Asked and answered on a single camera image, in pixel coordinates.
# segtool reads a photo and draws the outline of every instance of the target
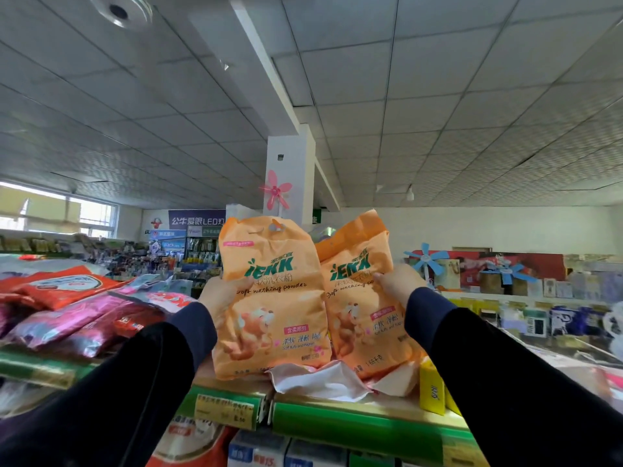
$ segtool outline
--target wall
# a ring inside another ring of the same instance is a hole
[[[389,230],[394,260],[427,242],[434,250],[453,246],[493,251],[623,255],[623,237],[613,232],[612,207],[378,208]],[[342,226],[367,211],[342,208],[322,213],[322,225]],[[623,229],[623,207],[617,213]]]
[[[141,220],[143,210],[140,208],[119,205],[119,218],[117,220],[117,239],[126,241],[139,241],[141,237]]]

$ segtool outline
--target window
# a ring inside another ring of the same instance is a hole
[[[114,237],[117,207],[0,182],[0,229]]]

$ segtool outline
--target dark sleeve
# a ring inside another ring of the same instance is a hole
[[[623,416],[468,309],[417,289],[405,329],[431,356],[492,467],[623,465]]]
[[[145,328],[9,436],[0,465],[144,467],[215,343],[199,303]]]

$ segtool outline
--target price tag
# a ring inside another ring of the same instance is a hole
[[[252,430],[255,425],[255,407],[251,403],[227,400],[210,395],[197,395],[195,419]]]
[[[40,367],[32,371],[29,381],[37,385],[67,390],[74,384],[75,376],[73,370],[54,370],[49,367]]]
[[[489,467],[476,442],[444,439],[444,467]]]

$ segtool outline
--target white pillar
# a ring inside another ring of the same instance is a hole
[[[308,125],[299,125],[297,136],[269,136],[266,154],[266,183],[269,171],[276,173],[278,185],[289,182],[292,189],[284,194],[290,207],[282,209],[283,218],[299,225],[312,223],[313,183],[316,167],[316,141]],[[267,208],[270,195],[264,196],[264,214],[277,216],[278,205]]]

